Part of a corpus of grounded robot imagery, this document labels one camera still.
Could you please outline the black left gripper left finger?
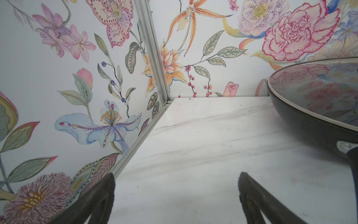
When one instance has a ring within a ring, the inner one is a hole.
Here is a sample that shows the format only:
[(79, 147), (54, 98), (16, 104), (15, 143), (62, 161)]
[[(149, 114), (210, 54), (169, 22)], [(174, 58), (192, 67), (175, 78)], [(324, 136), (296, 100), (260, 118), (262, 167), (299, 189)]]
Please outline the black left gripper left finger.
[(115, 178), (107, 174), (52, 224), (107, 224), (114, 204)]

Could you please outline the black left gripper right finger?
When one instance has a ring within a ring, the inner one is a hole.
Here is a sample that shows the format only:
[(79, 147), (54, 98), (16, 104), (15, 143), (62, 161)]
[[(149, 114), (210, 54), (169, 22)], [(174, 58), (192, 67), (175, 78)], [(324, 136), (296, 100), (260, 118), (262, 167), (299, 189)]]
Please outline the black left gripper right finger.
[(306, 222), (284, 206), (248, 173), (238, 180), (240, 202), (248, 224), (305, 224)]

